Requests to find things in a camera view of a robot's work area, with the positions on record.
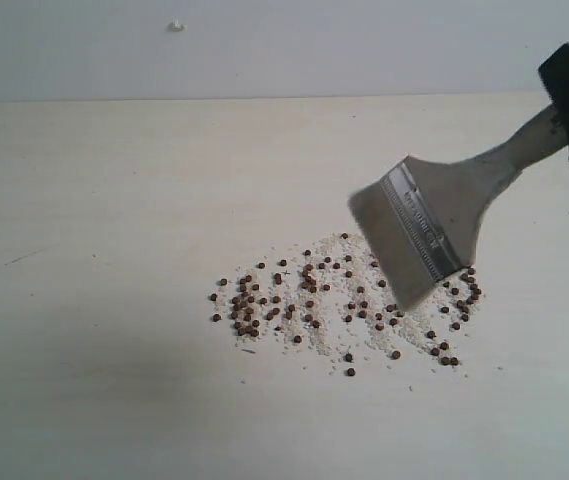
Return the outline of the pile of rice and pellets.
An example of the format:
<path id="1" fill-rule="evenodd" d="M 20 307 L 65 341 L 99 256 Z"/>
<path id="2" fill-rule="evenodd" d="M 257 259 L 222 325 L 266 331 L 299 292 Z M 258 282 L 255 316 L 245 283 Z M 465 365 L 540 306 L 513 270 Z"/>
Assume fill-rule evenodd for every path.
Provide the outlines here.
<path id="1" fill-rule="evenodd" d="M 353 377 L 357 361 L 374 356 L 387 367 L 413 353 L 459 367 L 454 340 L 483 297 L 475 268 L 465 267 L 406 311 L 363 237 L 342 232 L 271 249 L 216 279 L 207 300 L 211 322 L 229 323 L 236 346 L 253 352 L 255 344 L 272 340 L 284 354 L 311 350 L 327 358 L 330 373 Z"/>

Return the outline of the wide wooden paint brush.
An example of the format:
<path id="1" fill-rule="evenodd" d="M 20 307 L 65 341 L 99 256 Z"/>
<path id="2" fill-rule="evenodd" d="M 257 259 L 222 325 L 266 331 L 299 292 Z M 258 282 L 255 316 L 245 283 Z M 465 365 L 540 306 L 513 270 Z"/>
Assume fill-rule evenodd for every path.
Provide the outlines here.
<path id="1" fill-rule="evenodd" d="M 472 266 L 488 207 L 526 168 L 567 144 L 549 105 L 483 153 L 454 163 L 408 156 L 353 193 L 348 207 L 397 305 L 415 308 L 438 283 Z"/>

